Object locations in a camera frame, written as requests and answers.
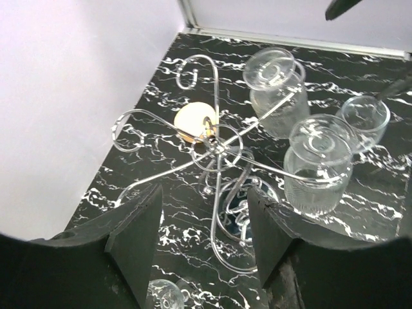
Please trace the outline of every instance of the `scroll-shaped metal hook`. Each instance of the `scroll-shaped metal hook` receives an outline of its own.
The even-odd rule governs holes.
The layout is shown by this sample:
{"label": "scroll-shaped metal hook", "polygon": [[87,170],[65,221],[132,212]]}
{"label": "scroll-shaped metal hook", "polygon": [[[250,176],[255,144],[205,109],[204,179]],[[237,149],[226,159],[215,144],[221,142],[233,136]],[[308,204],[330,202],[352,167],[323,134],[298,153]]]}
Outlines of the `scroll-shaped metal hook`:
{"label": "scroll-shaped metal hook", "polygon": [[[190,90],[193,87],[195,87],[198,81],[198,70],[197,69],[193,70],[193,79],[192,79],[191,84],[188,86],[183,86],[182,82],[180,81],[180,77],[182,76],[182,72],[186,64],[188,64],[189,62],[191,62],[193,59],[196,59],[196,58],[206,59],[207,61],[210,62],[212,66],[213,79],[214,79],[214,110],[216,113],[216,116],[215,116],[216,124],[219,124],[219,115],[220,115],[220,112],[219,112],[219,108],[220,108],[219,107],[219,73],[218,73],[218,67],[216,66],[212,58],[206,55],[193,55],[183,60],[183,62],[178,67],[178,71],[176,74],[176,83],[179,86],[179,88],[182,90]],[[216,128],[215,134],[216,134],[216,137],[219,137],[219,127]]]}

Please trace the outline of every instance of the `light gray wall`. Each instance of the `light gray wall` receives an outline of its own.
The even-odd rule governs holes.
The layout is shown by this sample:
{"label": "light gray wall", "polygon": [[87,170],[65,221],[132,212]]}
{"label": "light gray wall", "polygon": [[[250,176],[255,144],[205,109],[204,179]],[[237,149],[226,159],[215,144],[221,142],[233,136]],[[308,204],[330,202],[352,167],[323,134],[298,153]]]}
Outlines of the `light gray wall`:
{"label": "light gray wall", "polygon": [[65,228],[183,18],[171,0],[0,4],[0,232]]}
{"label": "light gray wall", "polygon": [[412,1],[363,0],[334,21],[331,0],[190,0],[198,24],[412,52]]}

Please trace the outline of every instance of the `aluminum trim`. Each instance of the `aluminum trim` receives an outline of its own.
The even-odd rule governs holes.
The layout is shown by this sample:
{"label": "aluminum trim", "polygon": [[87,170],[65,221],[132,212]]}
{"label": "aluminum trim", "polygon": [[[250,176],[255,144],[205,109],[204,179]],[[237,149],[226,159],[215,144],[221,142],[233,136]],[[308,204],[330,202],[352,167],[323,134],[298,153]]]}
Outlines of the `aluminum trim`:
{"label": "aluminum trim", "polygon": [[183,33],[210,35],[226,37],[229,39],[241,39],[254,42],[276,43],[287,46],[298,46],[304,48],[313,48],[317,50],[328,50],[331,52],[354,53],[359,55],[371,55],[383,58],[399,59],[410,61],[410,53],[402,50],[393,50],[390,48],[378,48],[369,46],[359,46],[351,44],[342,44],[334,42],[315,41],[308,39],[297,39],[292,37],[280,37],[275,35],[265,35],[258,33],[237,32],[231,30],[220,30],[213,28],[186,28]]}
{"label": "aluminum trim", "polygon": [[190,0],[178,0],[180,9],[182,10],[183,18],[186,22],[186,27],[197,28],[198,22],[196,21],[196,16],[193,12]]}

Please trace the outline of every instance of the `black and white marble pattern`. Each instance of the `black and white marble pattern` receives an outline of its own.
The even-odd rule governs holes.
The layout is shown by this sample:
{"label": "black and white marble pattern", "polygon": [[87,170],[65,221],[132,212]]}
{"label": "black and white marble pattern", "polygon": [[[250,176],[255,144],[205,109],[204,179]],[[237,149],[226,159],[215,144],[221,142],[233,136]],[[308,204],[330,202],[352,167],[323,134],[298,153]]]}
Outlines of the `black and white marble pattern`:
{"label": "black and white marble pattern", "polygon": [[[173,122],[176,112],[188,102],[213,105],[211,67],[203,60],[188,64],[187,82],[193,68],[199,69],[198,85],[191,91],[177,87],[176,68],[194,54],[212,57],[219,68],[221,122],[242,129],[256,117],[242,70],[247,59],[267,43],[219,37],[180,34],[173,42],[154,77],[147,85],[138,108],[147,109]],[[306,88],[312,113],[335,114],[354,95],[374,94],[404,68],[395,59],[351,55],[332,51],[293,48],[295,58],[306,68]],[[412,163],[412,92],[386,100],[391,121],[380,145],[355,157],[351,182],[340,205],[330,214],[311,220],[329,229],[368,241],[382,241],[412,230],[411,205],[406,203]],[[190,145],[173,130],[148,118],[130,118],[119,140],[126,146],[144,135],[145,147],[135,153],[110,150],[93,183],[85,193],[69,227],[84,223],[115,206],[118,195],[130,183],[190,160]],[[288,140],[269,137],[261,127],[244,137],[255,159],[268,165],[283,165]],[[209,241],[212,197],[197,192],[201,171],[191,166],[163,177],[165,221],[153,262],[152,278],[176,282],[193,277],[203,286],[204,308],[267,308],[267,297],[256,276],[237,275],[215,258]],[[224,174],[236,177],[239,169]],[[283,197],[283,178],[254,168],[253,175],[271,183]],[[225,236],[218,236],[221,252],[236,258],[241,252]]]}

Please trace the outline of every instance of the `chrome chandelier arm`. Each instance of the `chrome chandelier arm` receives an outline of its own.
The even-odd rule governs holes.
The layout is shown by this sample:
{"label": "chrome chandelier arm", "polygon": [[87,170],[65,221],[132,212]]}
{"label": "chrome chandelier arm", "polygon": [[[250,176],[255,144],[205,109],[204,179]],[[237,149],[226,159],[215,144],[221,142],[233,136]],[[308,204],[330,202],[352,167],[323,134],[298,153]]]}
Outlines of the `chrome chandelier arm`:
{"label": "chrome chandelier arm", "polygon": [[[265,113],[262,117],[259,117],[259,119],[257,119],[253,124],[251,124],[250,126],[246,127],[245,129],[243,129],[242,131],[239,132],[240,136],[245,135],[246,133],[250,132],[251,130],[253,130],[255,127],[257,127],[258,125],[260,125],[260,122],[264,119],[266,119],[267,117],[270,116],[270,114],[272,114],[275,110],[277,110],[278,108],[280,108],[284,103],[286,103],[287,101],[289,101],[297,92],[298,90],[294,90],[291,91],[287,96],[285,96],[282,100],[280,100],[274,107],[272,107],[269,111],[267,111],[267,113]],[[223,145],[230,145],[231,143],[233,143],[233,141],[235,141],[237,139],[237,136],[232,136],[231,138],[229,138],[227,141],[225,141],[223,143]]]}
{"label": "chrome chandelier arm", "polygon": [[[216,160],[212,159],[209,164],[207,165],[207,169],[211,169],[214,165],[216,165]],[[211,172],[208,172],[207,170],[203,171],[202,174],[199,177],[199,182],[198,182],[198,191],[200,194],[207,193],[211,194],[212,191],[205,192],[205,188],[210,189],[212,186],[209,183],[209,175]]]}
{"label": "chrome chandelier arm", "polygon": [[[254,159],[252,151],[250,151],[248,149],[244,149],[243,153],[245,153],[249,158]],[[253,164],[251,164],[249,162],[247,163],[247,165],[244,168],[243,172],[241,173],[239,178],[236,180],[233,188],[230,190],[230,192],[226,196],[225,201],[223,202],[223,205],[224,205],[223,209],[225,209],[226,213],[228,213],[228,214],[233,214],[234,213],[230,210],[230,203],[232,203],[232,200],[237,195],[240,188],[245,183],[246,179],[249,177],[250,172],[252,172],[252,166],[253,166]]]}
{"label": "chrome chandelier arm", "polygon": [[187,135],[188,137],[192,138],[195,141],[198,142],[203,142],[204,139],[198,137],[198,136],[193,136],[190,133],[179,129],[178,127],[172,125],[170,122],[164,120],[163,118],[159,117],[158,115],[155,115],[154,113],[150,112],[150,111],[146,111],[145,109],[131,109],[130,111],[126,111],[125,113],[123,113],[120,117],[117,118],[117,120],[115,121],[115,124],[113,125],[113,127],[111,127],[111,139],[113,140],[113,144],[115,145],[115,147],[120,150],[123,151],[124,153],[133,153],[136,150],[138,150],[139,148],[141,148],[144,144],[143,141],[143,137],[141,135],[138,134],[139,139],[140,139],[140,143],[138,143],[138,145],[134,148],[131,149],[126,149],[123,148],[118,142],[117,142],[117,134],[119,132],[119,126],[120,123],[122,122],[123,119],[125,119],[126,117],[132,115],[132,114],[137,114],[137,113],[141,113],[141,114],[145,114],[145,115],[149,115],[150,117],[152,117],[153,119],[161,122],[162,124],[165,124],[167,127],[170,127],[171,129],[174,129],[176,132],[183,134],[183,135]]}
{"label": "chrome chandelier arm", "polygon": [[[221,157],[222,155],[218,155],[217,160],[217,170],[221,169]],[[218,245],[216,243],[216,226],[218,220],[218,208],[219,208],[219,199],[220,199],[220,189],[221,189],[221,172],[218,171],[216,173],[216,192],[214,193],[214,203],[213,203],[213,213],[212,213],[212,225],[211,225],[211,245],[215,256],[218,258],[219,262],[222,263],[225,267],[233,272],[237,272],[241,275],[249,275],[254,274],[258,271],[257,266],[249,267],[249,268],[239,268],[233,266],[228,261],[226,261],[223,256],[221,256]]]}
{"label": "chrome chandelier arm", "polygon": [[[226,151],[228,153],[230,153],[231,155],[236,155],[236,153],[232,152],[230,149],[227,149]],[[302,177],[302,176],[290,174],[288,172],[285,172],[282,169],[277,169],[275,167],[260,163],[258,161],[253,160],[253,159],[247,158],[246,156],[241,156],[240,160],[249,162],[249,163],[251,163],[255,166],[261,167],[262,169],[266,169],[268,171],[271,171],[271,172],[274,172],[274,173],[277,173],[277,174],[281,174],[283,176],[290,177],[290,178],[293,178],[295,180],[299,180],[299,181],[302,181],[302,182],[308,182],[308,183],[316,183],[316,184],[320,184],[320,183],[323,183],[323,184],[337,183],[337,182],[340,182],[343,178],[347,177],[347,175],[348,175],[347,173],[341,173],[337,176],[334,176],[334,177],[331,177],[331,178],[328,178],[328,179],[309,178],[309,177]]]}
{"label": "chrome chandelier arm", "polygon": [[[211,152],[210,152],[210,151],[207,151],[205,154],[203,154],[203,155],[201,155],[199,158],[197,158],[196,161],[203,160],[204,158],[206,158],[206,157],[208,157],[208,156],[210,156],[210,155],[211,155]],[[178,166],[178,167],[175,167],[174,169],[170,169],[170,170],[168,170],[168,171],[164,171],[164,172],[161,172],[161,173],[152,175],[152,176],[150,176],[150,177],[147,177],[147,178],[138,180],[137,182],[133,182],[131,185],[127,186],[127,187],[122,191],[122,193],[120,193],[120,195],[118,196],[118,198],[117,198],[117,200],[116,200],[116,202],[115,202],[115,206],[116,206],[116,207],[120,206],[120,205],[122,204],[122,200],[125,198],[125,196],[127,196],[127,195],[129,194],[129,192],[130,192],[133,188],[135,188],[136,186],[141,185],[141,184],[143,184],[143,183],[145,183],[145,182],[150,182],[150,181],[155,180],[155,179],[157,179],[157,178],[159,178],[159,177],[163,177],[163,176],[166,176],[166,175],[168,175],[168,174],[172,174],[172,173],[181,171],[182,169],[185,169],[186,167],[189,167],[189,166],[191,166],[191,165],[193,165],[193,164],[194,164],[194,161],[189,161],[189,162],[187,162],[187,163],[185,163],[185,164],[182,164],[182,165],[180,165],[180,166]]]}
{"label": "chrome chandelier arm", "polygon": [[[212,66],[212,70],[213,70],[213,79],[214,79],[214,111],[215,111],[215,118],[216,118],[216,124],[219,124],[219,73],[218,73],[218,67],[216,66],[216,64],[214,63],[213,59],[210,58],[209,56],[206,55],[193,55],[190,56],[188,58],[186,58],[185,60],[183,60],[183,62],[179,65],[178,67],[178,72],[176,74],[176,83],[179,86],[180,89],[182,90],[189,90],[192,89],[193,87],[195,87],[197,81],[198,81],[198,70],[194,69],[193,70],[193,79],[190,85],[188,86],[183,86],[181,81],[180,81],[180,77],[182,76],[182,72],[184,67],[186,66],[186,64],[188,64],[189,62],[193,61],[193,59],[196,58],[201,58],[201,59],[206,59]],[[215,135],[217,137],[219,137],[219,127],[216,127],[216,132]]]}
{"label": "chrome chandelier arm", "polygon": [[243,222],[241,232],[240,232],[240,239],[241,239],[240,245],[242,247],[246,247],[246,244],[248,242],[246,239],[246,233],[247,233],[247,228],[249,227],[249,225],[250,225],[250,219],[248,218],[245,220],[245,222]]}

